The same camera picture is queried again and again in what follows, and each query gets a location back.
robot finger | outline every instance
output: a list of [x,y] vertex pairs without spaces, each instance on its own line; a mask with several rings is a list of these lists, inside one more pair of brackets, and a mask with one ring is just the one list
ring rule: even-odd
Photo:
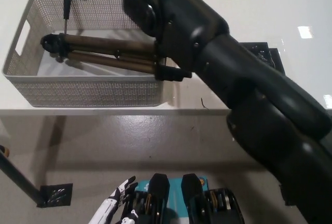
[[133,209],[125,218],[117,222],[116,224],[135,224],[139,219],[139,211],[141,209],[141,204],[137,204],[135,209]]

black stand base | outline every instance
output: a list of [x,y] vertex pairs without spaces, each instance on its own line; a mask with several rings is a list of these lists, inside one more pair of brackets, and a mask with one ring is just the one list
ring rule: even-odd
[[46,199],[46,202],[44,204],[37,204],[37,207],[70,206],[73,194],[73,184],[41,186],[40,193],[41,196]]
[[0,151],[0,171],[3,171],[37,207],[70,206],[72,201],[73,184],[36,187],[5,157]]

floor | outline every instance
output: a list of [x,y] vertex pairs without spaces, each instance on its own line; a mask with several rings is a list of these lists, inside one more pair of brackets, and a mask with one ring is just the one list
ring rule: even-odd
[[306,223],[222,116],[1,117],[0,143],[35,185],[73,183],[70,207],[39,209],[3,173],[1,223],[88,223],[124,180],[197,173],[235,193],[246,224]]

robotic hand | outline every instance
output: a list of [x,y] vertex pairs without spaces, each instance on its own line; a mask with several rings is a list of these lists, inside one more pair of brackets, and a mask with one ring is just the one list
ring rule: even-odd
[[[135,188],[138,185],[138,183],[133,183],[135,180],[136,177],[133,176],[117,187],[116,190],[114,190],[114,192],[98,208],[89,224],[110,224],[118,208],[121,207],[123,203],[126,203],[129,196],[134,193]],[[137,213],[133,209],[131,213],[127,214],[126,217],[117,222],[117,224],[135,224],[135,221],[138,220]]]
[[309,223],[332,223],[331,130],[326,110],[238,43],[202,0],[123,0],[126,14],[181,69],[195,72],[231,109],[235,140],[281,183]]

